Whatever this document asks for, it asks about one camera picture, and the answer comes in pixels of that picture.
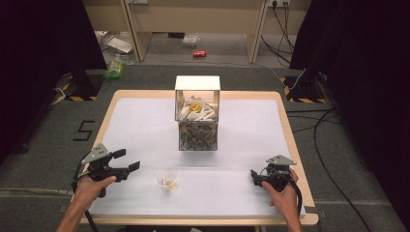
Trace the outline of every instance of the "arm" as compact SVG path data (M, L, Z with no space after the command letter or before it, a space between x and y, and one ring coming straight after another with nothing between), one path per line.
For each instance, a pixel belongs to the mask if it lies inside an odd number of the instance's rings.
M99 196L101 189L115 182L115 176L108 177L100 182L94 182L89 176L81 178L69 209L64 214L57 232L74 232L78 229L82 215L93 201Z
M298 176L295 171L291 168L290 173L295 182L298 181ZM269 192L272 197L272 202L270 206L276 206L278 211L284 217L287 228L289 232L300 232L303 231L301 221L299 219L298 205L297 205L297 195L295 190L288 184L282 192L277 192L274 188L267 182L262 182L262 186L265 190Z

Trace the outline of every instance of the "wall outlet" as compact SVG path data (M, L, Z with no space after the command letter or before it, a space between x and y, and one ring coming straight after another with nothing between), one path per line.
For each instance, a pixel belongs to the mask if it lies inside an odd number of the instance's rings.
M269 0L268 6L273 8L274 1L277 2L277 8L285 8L285 7L289 7L290 5L290 0Z

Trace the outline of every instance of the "red object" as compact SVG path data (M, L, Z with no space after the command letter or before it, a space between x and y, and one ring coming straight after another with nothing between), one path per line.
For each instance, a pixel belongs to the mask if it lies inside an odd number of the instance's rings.
M194 51L192 54L193 54L193 58L195 58L195 57L206 57L206 50Z

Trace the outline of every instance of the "glass box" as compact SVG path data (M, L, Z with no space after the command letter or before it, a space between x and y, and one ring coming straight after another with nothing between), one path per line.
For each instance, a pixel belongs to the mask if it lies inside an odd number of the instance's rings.
M220 117L220 77L178 75L175 83L175 121L179 150L216 151Z

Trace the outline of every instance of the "yellow object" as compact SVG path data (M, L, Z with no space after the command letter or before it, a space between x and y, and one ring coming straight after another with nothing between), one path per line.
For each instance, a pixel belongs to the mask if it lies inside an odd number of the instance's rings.
M190 106L190 110L195 113L201 111L201 109L202 109L202 105L199 102L195 102Z

